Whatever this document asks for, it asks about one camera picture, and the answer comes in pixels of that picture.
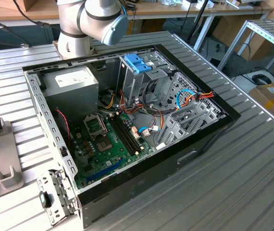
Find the red wire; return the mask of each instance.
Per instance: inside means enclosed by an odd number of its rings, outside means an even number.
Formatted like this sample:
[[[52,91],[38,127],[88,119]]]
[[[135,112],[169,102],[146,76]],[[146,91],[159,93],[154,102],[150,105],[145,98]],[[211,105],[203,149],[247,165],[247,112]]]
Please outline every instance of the red wire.
[[[71,137],[70,137],[70,128],[69,128],[68,121],[66,120],[65,115],[61,111],[59,111],[58,109],[55,109],[55,111],[58,112],[60,115],[62,115],[62,117],[64,118],[66,128],[68,129],[68,138],[69,138],[69,147],[70,147],[71,146]]]

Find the ram slot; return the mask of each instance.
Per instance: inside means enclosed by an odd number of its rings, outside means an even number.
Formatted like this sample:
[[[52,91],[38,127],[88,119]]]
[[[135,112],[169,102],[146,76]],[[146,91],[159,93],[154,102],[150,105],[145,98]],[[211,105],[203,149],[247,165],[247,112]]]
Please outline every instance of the ram slot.
[[[122,123],[120,118],[111,118],[109,119],[109,122],[131,155],[135,155],[136,152],[141,151],[139,144],[136,142],[132,134],[127,130],[126,126]]]

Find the motherboard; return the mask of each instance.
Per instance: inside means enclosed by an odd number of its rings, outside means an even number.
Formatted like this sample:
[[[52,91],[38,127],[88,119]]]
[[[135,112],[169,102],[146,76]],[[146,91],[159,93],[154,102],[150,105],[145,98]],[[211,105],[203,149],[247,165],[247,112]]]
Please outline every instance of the motherboard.
[[[75,176],[77,187],[99,180],[153,152],[150,145],[137,135],[136,127],[126,113],[103,117],[92,114],[75,127]]]

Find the metal bracket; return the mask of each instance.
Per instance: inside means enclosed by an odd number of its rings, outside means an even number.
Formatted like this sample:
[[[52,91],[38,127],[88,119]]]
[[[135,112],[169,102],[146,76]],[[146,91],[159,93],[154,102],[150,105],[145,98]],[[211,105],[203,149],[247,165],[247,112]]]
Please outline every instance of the metal bracket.
[[[69,179],[61,169],[47,171],[37,179],[40,200],[52,226],[78,210],[78,203]]]

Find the connector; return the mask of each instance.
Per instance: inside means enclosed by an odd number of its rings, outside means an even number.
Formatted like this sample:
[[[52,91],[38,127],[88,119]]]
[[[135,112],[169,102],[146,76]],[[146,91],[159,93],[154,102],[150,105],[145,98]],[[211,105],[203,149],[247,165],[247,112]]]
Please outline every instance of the connector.
[[[149,135],[151,135],[148,129],[144,129],[141,133],[142,133],[142,135],[144,135],[144,136],[149,136]]]

